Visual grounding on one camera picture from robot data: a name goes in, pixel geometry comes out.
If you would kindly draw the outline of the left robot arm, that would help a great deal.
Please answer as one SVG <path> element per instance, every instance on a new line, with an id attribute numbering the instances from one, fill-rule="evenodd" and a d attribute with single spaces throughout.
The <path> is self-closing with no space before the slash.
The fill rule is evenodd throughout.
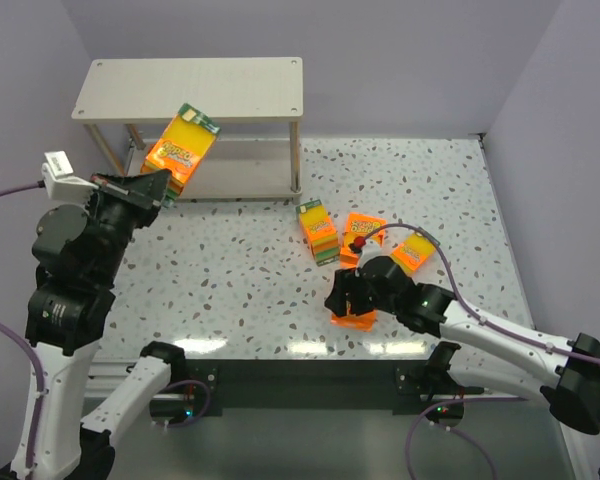
<path id="1" fill-rule="evenodd" d="M 92 360 L 113 306 L 114 279 L 137 229 L 150 226 L 170 173 L 95 174 L 83 199 L 39 220 L 32 254 L 36 289 L 25 334 L 9 336 L 31 361 L 25 424 L 0 479 L 104 479 L 124 432 L 169 385 L 184 380 L 183 349 L 153 341 L 131 373 L 89 415 L 83 400 Z"/>

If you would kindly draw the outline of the white two-tier shelf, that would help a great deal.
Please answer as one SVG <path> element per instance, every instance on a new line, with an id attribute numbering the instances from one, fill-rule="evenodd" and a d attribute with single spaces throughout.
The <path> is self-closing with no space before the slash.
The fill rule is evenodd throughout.
<path id="1" fill-rule="evenodd" d="M 303 80 L 299 57 L 96 59 L 72 118 L 117 171 L 136 175 L 155 141 L 140 127 L 188 103 L 221 134 L 182 200 L 297 200 Z"/>

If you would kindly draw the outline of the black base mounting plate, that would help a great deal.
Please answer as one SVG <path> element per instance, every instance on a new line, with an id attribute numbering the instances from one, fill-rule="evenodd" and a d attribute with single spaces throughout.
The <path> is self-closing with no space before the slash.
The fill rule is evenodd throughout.
<path id="1" fill-rule="evenodd" d="M 390 410 L 415 414 L 437 396 L 463 388 L 428 371 L 426 360 L 188 360 L 168 377 L 194 412 L 227 409 Z"/>

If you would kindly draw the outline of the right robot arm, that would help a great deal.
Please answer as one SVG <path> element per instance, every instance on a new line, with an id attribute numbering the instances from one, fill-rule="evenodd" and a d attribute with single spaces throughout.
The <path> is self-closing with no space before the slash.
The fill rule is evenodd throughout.
<path id="1" fill-rule="evenodd" d="M 496 370 L 444 368 L 453 381 L 548 405 L 556 420 L 589 435 L 600 433 L 600 341 L 551 335 L 476 310 L 458 294 L 416 283 L 388 256 L 340 269 L 325 307 L 335 316 L 388 313 L 408 330 L 496 358 Z"/>

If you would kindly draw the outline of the multicolour sponge pack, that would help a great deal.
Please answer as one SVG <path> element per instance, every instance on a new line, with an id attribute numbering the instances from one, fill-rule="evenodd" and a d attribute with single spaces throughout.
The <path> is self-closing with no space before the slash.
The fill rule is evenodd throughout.
<path id="1" fill-rule="evenodd" d="M 295 211 L 316 264 L 322 266 L 337 261 L 340 255 L 338 232 L 322 202 L 303 203 Z"/>
<path id="2" fill-rule="evenodd" d="M 172 173 L 171 188 L 179 199 L 220 133 L 220 127 L 206 114 L 183 103 L 145 160 L 161 162 Z"/>
<path id="3" fill-rule="evenodd" d="M 407 275 L 415 274 L 437 251 L 439 242 L 421 232 L 413 232 L 390 254 L 390 258 Z"/>

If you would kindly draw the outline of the orange round sponge box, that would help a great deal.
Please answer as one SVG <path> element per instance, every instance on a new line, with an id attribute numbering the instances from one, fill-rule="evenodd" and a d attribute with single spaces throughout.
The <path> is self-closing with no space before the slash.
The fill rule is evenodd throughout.
<path id="1" fill-rule="evenodd" d="M 153 161 L 145 160 L 142 165 L 140 172 L 143 174 L 147 174 L 149 172 L 159 171 L 164 168 L 161 162 L 155 163 Z"/>
<path id="2" fill-rule="evenodd" d="M 355 329 L 362 332 L 370 332 L 376 323 L 377 312 L 371 311 L 363 315 L 346 315 L 338 317 L 331 314 L 330 321 L 333 325 L 341 328 Z"/>
<path id="3" fill-rule="evenodd" d="M 386 223 L 385 219 L 379 217 L 351 212 L 345 223 L 342 246 L 340 248 L 340 266 L 342 268 L 355 267 L 358 263 L 358 255 L 351 250 L 350 244 L 357 237 L 364 237 Z"/>

